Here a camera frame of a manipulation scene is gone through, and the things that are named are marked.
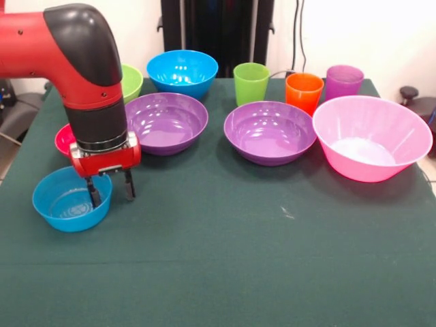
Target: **pink bowl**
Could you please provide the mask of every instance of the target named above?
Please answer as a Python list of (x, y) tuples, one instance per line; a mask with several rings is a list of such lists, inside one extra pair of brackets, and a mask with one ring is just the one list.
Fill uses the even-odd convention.
[(427, 124), (404, 106), (351, 95), (324, 102), (313, 128), (330, 165), (355, 181), (380, 182), (423, 158), (431, 149)]
[(62, 127), (54, 137), (54, 144), (64, 156), (69, 156), (69, 145), (76, 141), (69, 124)]

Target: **plastic bowl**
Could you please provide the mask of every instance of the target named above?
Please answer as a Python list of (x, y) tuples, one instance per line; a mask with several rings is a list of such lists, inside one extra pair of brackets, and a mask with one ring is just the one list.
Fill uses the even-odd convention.
[(124, 104), (129, 103), (131, 100), (137, 98), (141, 92), (144, 76), (135, 67), (122, 64), (123, 79), (121, 80), (121, 87), (123, 89)]
[(33, 207), (55, 229), (80, 232), (97, 225), (108, 213), (112, 181), (107, 175), (94, 176), (102, 203), (93, 208), (86, 181), (73, 167), (56, 170), (44, 177), (33, 192)]
[(236, 108), (225, 119), (224, 134), (245, 159), (262, 166), (288, 164), (316, 140), (306, 112), (275, 101)]
[(203, 52), (167, 51), (147, 65), (150, 79), (159, 92), (174, 92), (201, 99), (218, 72), (218, 63)]
[(185, 150), (208, 123), (203, 104), (183, 94), (143, 95), (125, 109), (129, 130), (138, 136), (141, 149), (152, 155), (173, 155)]
[(69, 124), (62, 127), (54, 137), (54, 145), (64, 156), (69, 157), (69, 145), (76, 141)]
[(350, 95), (323, 103), (313, 128), (330, 165), (355, 181), (384, 181), (423, 158), (433, 143), (427, 124), (404, 106)]

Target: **plastic cup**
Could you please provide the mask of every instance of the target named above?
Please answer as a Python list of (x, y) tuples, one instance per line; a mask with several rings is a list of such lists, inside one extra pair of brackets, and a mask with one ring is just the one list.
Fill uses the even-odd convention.
[(260, 63), (241, 63), (233, 69), (238, 106), (265, 99), (270, 71)]
[(286, 103), (311, 116), (320, 101), (324, 81), (308, 73), (295, 73), (286, 78)]
[(346, 95), (357, 95), (362, 85), (363, 72), (347, 65), (332, 66), (327, 70), (326, 101)]

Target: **green cup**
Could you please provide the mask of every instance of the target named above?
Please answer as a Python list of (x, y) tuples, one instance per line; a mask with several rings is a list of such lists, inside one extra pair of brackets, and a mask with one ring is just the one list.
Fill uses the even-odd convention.
[(233, 69), (236, 104), (265, 99), (270, 71), (260, 63), (241, 63)]

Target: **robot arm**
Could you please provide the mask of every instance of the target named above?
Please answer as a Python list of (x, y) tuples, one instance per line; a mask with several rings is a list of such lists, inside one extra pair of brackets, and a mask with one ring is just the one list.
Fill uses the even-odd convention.
[(130, 168), (140, 145), (127, 120), (121, 64), (110, 27), (90, 5), (62, 5), (43, 12), (4, 14), (0, 0), (0, 77), (44, 77), (56, 86), (76, 143), (70, 159), (86, 178), (94, 205), (99, 196), (91, 176), (124, 171), (135, 196)]

